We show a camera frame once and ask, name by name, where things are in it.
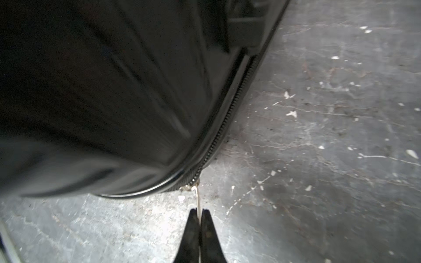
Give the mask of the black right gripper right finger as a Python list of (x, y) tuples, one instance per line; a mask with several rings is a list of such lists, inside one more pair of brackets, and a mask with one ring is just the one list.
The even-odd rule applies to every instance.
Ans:
[(203, 209), (200, 226), (201, 263), (227, 263), (209, 210)]

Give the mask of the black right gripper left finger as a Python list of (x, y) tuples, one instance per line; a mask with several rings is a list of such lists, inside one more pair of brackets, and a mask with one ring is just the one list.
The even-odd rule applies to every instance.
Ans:
[(180, 246), (174, 263), (199, 263), (200, 259), (200, 223), (197, 209), (189, 212)]

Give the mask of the silver zipper pull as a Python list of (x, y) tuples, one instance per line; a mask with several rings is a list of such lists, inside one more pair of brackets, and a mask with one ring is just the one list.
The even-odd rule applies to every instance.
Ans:
[(202, 208), (201, 208), (201, 201), (200, 201), (200, 192), (199, 192), (199, 185), (200, 180), (194, 179), (192, 183), (188, 183), (182, 187), (180, 187), (180, 191), (187, 191), (187, 192), (193, 192), (196, 199), (196, 212), (199, 223), (201, 223), (202, 218)]

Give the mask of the black hard-shell suitcase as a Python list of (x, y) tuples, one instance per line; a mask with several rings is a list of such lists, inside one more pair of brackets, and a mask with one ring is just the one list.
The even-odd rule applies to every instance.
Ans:
[(194, 185), (287, 1), (2, 1), (1, 196)]

